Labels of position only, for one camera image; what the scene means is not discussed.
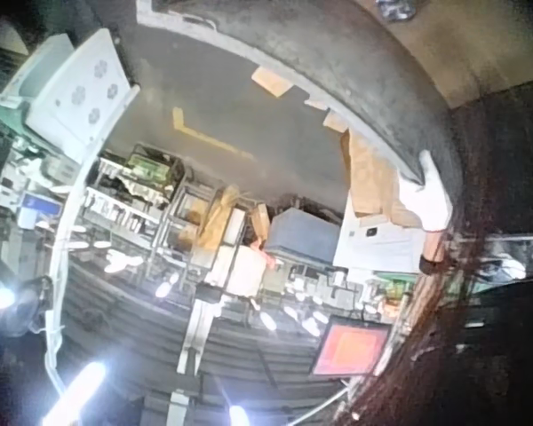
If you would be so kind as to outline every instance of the cardboard box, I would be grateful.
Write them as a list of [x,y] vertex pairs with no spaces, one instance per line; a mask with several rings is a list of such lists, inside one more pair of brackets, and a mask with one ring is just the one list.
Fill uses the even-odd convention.
[[[349,135],[349,144],[345,144]],[[397,170],[386,159],[370,147],[362,135],[347,131],[342,136],[342,152],[347,145],[349,158],[350,193],[357,217],[385,215],[393,224],[417,228],[420,219],[407,210],[399,200],[399,178]]]
[[270,231],[270,219],[268,218],[267,206],[259,204],[251,212],[252,229],[255,231],[257,238],[266,241]]

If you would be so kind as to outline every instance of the person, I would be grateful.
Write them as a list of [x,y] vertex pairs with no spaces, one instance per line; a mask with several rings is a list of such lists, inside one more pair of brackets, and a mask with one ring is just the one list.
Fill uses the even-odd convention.
[[[424,151],[419,160],[424,185],[399,175],[400,200],[426,231],[421,274],[405,317],[409,333],[334,424],[533,424],[533,280],[480,294],[469,308],[477,264],[460,264],[452,268],[460,272],[458,299],[442,305],[453,283],[448,277],[455,276],[447,274],[454,264],[446,253],[454,209],[432,155]],[[477,259],[482,243],[478,235],[467,257]],[[468,330],[466,315],[484,305],[493,324]]]

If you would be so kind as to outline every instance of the white glove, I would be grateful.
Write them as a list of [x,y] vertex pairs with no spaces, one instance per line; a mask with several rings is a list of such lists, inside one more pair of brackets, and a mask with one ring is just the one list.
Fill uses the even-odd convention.
[[399,200],[420,218],[425,231],[443,231],[452,216],[452,203],[430,152],[421,152],[418,159],[425,173],[425,185],[415,184],[399,173]]

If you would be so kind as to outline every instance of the white machine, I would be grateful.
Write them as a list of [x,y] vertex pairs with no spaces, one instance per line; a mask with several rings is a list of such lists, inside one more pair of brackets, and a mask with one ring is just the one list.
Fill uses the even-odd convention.
[[[73,174],[71,181],[64,182],[70,192],[52,246],[48,273],[53,286],[52,308],[45,311],[45,369],[60,394],[65,386],[57,373],[57,352],[62,344],[60,320],[71,226],[84,199],[85,179],[138,92],[139,87],[131,86],[124,74],[110,33],[102,28],[76,49],[67,35],[50,37],[0,93],[0,121],[53,155],[65,157],[50,164],[53,175]],[[67,160],[76,167],[68,167]],[[44,171],[41,163],[38,169]],[[31,180],[35,174],[25,178]],[[43,185],[45,181],[37,183],[45,191],[49,187]],[[19,207],[31,208],[36,202]]]
[[356,217],[350,194],[333,264],[350,271],[418,273],[425,236],[422,229],[394,225],[383,215]]

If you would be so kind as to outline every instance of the gray floor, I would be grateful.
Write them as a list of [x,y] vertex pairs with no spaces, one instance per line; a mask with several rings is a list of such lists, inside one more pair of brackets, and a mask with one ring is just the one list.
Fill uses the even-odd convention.
[[[136,26],[123,36],[139,97],[108,148],[127,155],[144,142],[185,157],[259,198],[298,193],[342,210],[346,180],[339,134],[322,126],[323,111],[304,105],[294,87],[277,99],[251,80],[256,65],[181,35]],[[256,161],[173,129],[185,125],[251,154]]]

